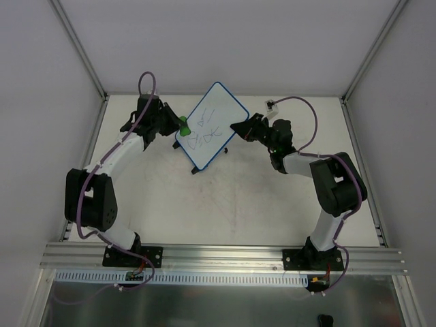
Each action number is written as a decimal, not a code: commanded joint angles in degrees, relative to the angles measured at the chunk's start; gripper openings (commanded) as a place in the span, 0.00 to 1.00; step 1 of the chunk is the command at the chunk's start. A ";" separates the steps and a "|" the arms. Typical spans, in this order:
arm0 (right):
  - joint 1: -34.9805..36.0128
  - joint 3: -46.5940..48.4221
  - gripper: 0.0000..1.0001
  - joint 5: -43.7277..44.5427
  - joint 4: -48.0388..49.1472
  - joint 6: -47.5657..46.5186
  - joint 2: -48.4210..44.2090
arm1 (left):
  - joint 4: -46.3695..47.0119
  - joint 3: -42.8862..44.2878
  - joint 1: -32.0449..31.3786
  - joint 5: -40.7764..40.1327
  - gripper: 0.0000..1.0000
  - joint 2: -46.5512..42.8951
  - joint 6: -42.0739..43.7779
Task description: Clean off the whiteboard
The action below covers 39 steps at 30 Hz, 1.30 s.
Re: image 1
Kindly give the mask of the green bone-shaped eraser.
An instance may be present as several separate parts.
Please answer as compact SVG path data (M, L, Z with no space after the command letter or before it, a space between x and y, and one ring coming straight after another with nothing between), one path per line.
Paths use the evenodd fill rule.
M186 137L191 134L191 130L187 123L187 117L185 116L179 117L179 134L181 137Z

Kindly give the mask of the blue-framed whiteboard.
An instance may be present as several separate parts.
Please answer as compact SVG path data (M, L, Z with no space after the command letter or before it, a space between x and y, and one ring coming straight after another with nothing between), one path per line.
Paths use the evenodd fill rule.
M175 140L201 171L233 138L231 124L246 121L249 116L241 102L221 82L215 82L187 117L190 133L177 132Z

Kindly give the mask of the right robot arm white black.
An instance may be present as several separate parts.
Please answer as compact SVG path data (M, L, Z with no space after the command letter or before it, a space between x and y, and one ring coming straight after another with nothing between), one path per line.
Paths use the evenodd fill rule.
M291 122L278 119L272 125L261 114L230 128L243 140L258 141L270 154L273 168L282 174L311 178L321 206L314 231L304 247L290 262L313 270L321 269L333 259L337 238L345 220L356 213L367 198L367 189L344 152L335 155L313 155L297 151L292 143Z

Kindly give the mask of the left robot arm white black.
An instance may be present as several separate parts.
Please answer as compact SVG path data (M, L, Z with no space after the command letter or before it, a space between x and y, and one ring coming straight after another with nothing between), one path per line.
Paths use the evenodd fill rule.
M82 240L97 237L128 266L142 259L140 236L117 221L115 181L157 135L190 133L185 116L178 116L156 95L141 95L115 143L95 163L71 169L66 176L65 218L74 223Z

